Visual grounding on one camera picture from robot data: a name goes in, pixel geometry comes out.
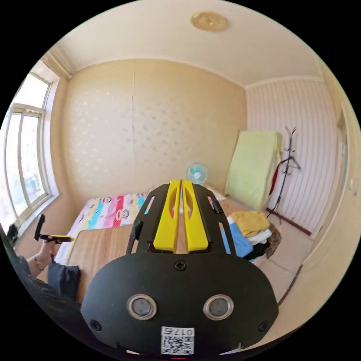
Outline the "person's left hand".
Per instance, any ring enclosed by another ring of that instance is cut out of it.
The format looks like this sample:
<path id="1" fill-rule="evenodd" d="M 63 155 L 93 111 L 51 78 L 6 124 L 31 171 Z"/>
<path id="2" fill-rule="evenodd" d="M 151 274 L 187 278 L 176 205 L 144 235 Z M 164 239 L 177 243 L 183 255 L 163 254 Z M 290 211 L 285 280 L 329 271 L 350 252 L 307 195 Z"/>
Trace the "person's left hand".
<path id="1" fill-rule="evenodd" d="M 37 260 L 42 265 L 49 265 L 52 262 L 56 247 L 55 241 L 43 242 Z"/>

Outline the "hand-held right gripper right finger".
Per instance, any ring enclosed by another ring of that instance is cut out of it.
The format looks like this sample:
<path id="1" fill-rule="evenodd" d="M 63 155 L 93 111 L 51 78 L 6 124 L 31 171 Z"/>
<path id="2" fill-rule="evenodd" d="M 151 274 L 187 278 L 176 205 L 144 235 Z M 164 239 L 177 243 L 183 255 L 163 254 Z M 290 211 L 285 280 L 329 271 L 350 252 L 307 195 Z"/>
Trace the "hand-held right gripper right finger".
<path id="1" fill-rule="evenodd" d="M 189 180 L 182 180 L 182 201 L 187 251 L 206 251 L 208 248 L 208 239 L 193 183 Z"/>

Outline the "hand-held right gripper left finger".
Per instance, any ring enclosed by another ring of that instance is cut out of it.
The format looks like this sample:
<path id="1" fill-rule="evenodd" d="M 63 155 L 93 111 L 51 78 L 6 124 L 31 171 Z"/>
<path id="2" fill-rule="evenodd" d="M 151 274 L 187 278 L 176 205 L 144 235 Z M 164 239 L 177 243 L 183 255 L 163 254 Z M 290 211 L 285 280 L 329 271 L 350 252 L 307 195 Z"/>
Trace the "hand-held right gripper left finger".
<path id="1" fill-rule="evenodd" d="M 179 228 L 179 205 L 181 181 L 173 180 L 168 185 L 153 246 L 160 252 L 175 252 Z"/>

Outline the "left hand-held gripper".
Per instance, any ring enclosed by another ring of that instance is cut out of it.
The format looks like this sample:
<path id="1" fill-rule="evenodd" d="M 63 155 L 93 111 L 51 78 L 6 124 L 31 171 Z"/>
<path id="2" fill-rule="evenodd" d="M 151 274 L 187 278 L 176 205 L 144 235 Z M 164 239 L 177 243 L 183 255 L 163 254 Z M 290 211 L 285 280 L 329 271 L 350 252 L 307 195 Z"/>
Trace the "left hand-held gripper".
<path id="1" fill-rule="evenodd" d="M 56 255 L 58 249 L 59 249 L 59 243 L 71 243 L 74 241 L 74 238 L 66 235 L 54 235 L 54 236 L 47 236 L 47 238 L 42 239 L 42 241 L 54 241 L 56 243 L 54 256 Z"/>

